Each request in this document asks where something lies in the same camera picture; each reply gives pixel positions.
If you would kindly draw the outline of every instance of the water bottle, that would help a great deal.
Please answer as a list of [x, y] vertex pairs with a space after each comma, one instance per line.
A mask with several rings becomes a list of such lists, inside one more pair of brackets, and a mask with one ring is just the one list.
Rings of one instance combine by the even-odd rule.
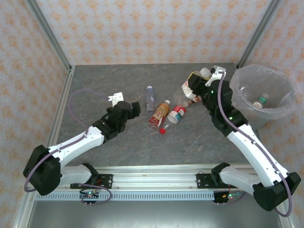
[[154, 90], [152, 86], [148, 86], [146, 91], [146, 113], [149, 116], [154, 113]]

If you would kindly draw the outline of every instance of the green bottle label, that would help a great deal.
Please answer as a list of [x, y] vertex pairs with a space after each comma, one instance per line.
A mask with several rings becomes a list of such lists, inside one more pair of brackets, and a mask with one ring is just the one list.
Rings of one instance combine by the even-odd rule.
[[265, 104], [266, 103], [266, 99], [265, 98], [263, 98], [263, 97], [260, 97], [259, 99], [258, 99], [260, 102], [262, 102], [263, 104]]

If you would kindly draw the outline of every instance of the gray marble table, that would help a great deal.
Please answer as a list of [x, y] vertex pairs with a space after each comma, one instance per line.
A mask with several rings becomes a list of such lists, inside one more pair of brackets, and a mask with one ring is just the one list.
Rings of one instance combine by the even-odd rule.
[[[83, 162], [93, 166], [247, 162], [237, 147], [213, 126], [206, 108], [201, 104], [189, 108], [178, 125], [165, 135], [148, 127], [149, 117], [144, 111], [147, 86], [153, 86], [155, 90], [156, 106], [169, 99], [173, 108], [172, 95], [189, 74], [213, 65], [226, 68], [228, 79], [235, 71], [233, 63], [76, 66], [70, 95], [83, 88], [105, 95], [123, 92], [125, 101], [140, 101], [142, 113], [129, 120], [125, 130], [116, 138], [87, 151], [69, 165]], [[74, 114], [87, 126], [100, 119], [106, 108], [111, 106], [106, 99], [90, 93], [77, 94], [71, 104]], [[66, 107], [58, 143], [83, 130]]]

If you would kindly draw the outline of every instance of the metal frame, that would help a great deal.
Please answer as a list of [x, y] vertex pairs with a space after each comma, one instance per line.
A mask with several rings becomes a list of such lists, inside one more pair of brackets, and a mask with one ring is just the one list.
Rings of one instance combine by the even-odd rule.
[[[111, 201], [201, 201], [214, 200], [213, 191], [111, 191]], [[35, 201], [77, 201], [82, 194], [78, 191], [54, 191], [46, 196], [37, 195]], [[109, 198], [107, 191], [98, 193], [98, 197], [86, 197], [87, 201], [103, 201]]]
[[48, 24], [46, 18], [44, 17], [36, 0], [25, 0], [25, 2], [27, 3], [28, 7], [32, 10], [34, 16], [36, 17], [42, 30], [44, 31], [45, 35], [47, 36], [51, 46], [53, 47], [54, 51], [56, 52], [63, 67], [66, 70], [69, 70], [71, 68], [71, 65], [69, 64], [65, 53], [63, 52], [61, 46], [59, 45], [59, 42], [57, 41], [50, 25]]
[[[52, 32], [49, 24], [43, 16], [37, 2], [35, 0], [25, 0], [33, 14], [37, 18], [42, 30], [45, 32], [51, 46], [58, 55], [62, 65], [68, 70], [66, 81], [63, 85], [60, 100], [57, 106], [57, 112], [54, 117], [53, 125], [48, 136], [47, 146], [56, 144], [57, 137], [60, 130], [60, 125], [67, 102], [68, 92], [72, 82], [75, 66], [71, 67], [66, 55], [60, 47], [54, 33]], [[248, 47], [246, 48], [238, 67], [244, 66], [252, 54], [255, 46], [267, 28], [271, 18], [275, 14], [279, 4], [282, 0], [273, 0], [262, 21], [260, 22], [257, 30], [255, 31]], [[204, 165], [162, 165], [162, 166], [121, 166], [121, 167], [97, 167], [99, 173], [111, 173], [115, 175], [112, 190], [115, 192], [133, 191], [176, 191], [176, 192], [197, 192], [196, 176], [199, 171], [210, 173], [210, 170], [217, 164], [204, 164]], [[250, 164], [234, 164], [235, 168], [244, 172], [255, 174], [255, 170]], [[57, 190], [63, 192], [70, 192], [71, 189], [67, 187], [58, 188]], [[37, 192], [24, 194], [23, 200], [17, 212], [16, 220], [13, 225], [14, 228], [27, 227]], [[281, 204], [278, 209], [286, 212], [286, 202]], [[280, 217], [282, 227], [295, 228], [294, 215], [288, 218]]]
[[[57, 104], [57, 111], [53, 119], [51, 130], [48, 134], [46, 145], [49, 147], [51, 145], [56, 144], [60, 125], [63, 117], [63, 113], [65, 110], [65, 106], [67, 103], [67, 97], [70, 90], [70, 86], [72, 83], [72, 78], [74, 74], [75, 66], [72, 66], [71, 69], [68, 70], [66, 75], [65, 83], [62, 86], [60, 99]], [[14, 228], [23, 228], [27, 227], [29, 222], [29, 217], [34, 206], [34, 199], [37, 197], [37, 192], [25, 193], [22, 199], [22, 202], [19, 206], [15, 222]]]
[[242, 58], [240, 59], [239, 63], [237, 64], [238, 68], [243, 67], [246, 62], [248, 61], [249, 57], [251, 56], [252, 52], [254, 51], [256, 45], [258, 44], [259, 40], [261, 39], [264, 31], [266, 30], [267, 26], [271, 22], [274, 14], [276, 13], [277, 8], [281, 4], [282, 0], [272, 0], [264, 17], [262, 18], [260, 24], [258, 25], [254, 35], [252, 36]]

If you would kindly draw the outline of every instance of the clear plastic bottle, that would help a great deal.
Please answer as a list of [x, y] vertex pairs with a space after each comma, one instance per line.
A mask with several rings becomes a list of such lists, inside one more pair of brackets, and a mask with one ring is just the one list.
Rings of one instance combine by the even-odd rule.
[[175, 108], [167, 116], [163, 127], [160, 129], [161, 134], [165, 134], [169, 128], [174, 127], [180, 119], [185, 115], [186, 109], [181, 106], [175, 106]]
[[154, 113], [154, 90], [152, 86], [148, 86], [146, 91], [146, 113], [148, 116], [152, 116]]
[[155, 113], [149, 120], [150, 127], [154, 129], [158, 129], [160, 127], [160, 125], [163, 123], [170, 110], [169, 105], [170, 105], [170, 101], [168, 100], [165, 100], [164, 103], [161, 103], [159, 108], [155, 111]]
[[254, 103], [253, 106], [257, 107], [257, 108], [263, 108], [264, 104], [267, 102], [267, 100], [269, 99], [269, 95], [268, 94], [262, 94]]

